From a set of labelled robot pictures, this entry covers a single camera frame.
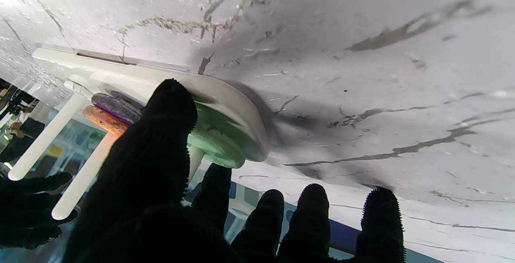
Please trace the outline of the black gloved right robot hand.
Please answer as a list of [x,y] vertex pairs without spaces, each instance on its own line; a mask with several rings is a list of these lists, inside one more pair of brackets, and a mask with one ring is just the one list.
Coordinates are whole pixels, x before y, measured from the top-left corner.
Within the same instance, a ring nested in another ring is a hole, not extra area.
[[0,180],[0,247],[36,249],[62,234],[61,224],[77,218],[72,210],[65,219],[55,220],[52,210],[62,197],[51,195],[72,179],[70,173],[12,181]]

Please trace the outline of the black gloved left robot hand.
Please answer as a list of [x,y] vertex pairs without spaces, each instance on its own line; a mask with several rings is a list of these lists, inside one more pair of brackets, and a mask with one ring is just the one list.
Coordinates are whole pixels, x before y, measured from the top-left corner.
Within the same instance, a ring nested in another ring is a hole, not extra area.
[[267,190],[228,243],[231,170],[212,164],[191,206],[187,138],[197,122],[174,79],[153,92],[142,118],[114,142],[73,229],[65,263],[336,263],[329,256],[329,200],[320,184],[299,197],[281,237],[284,197]]

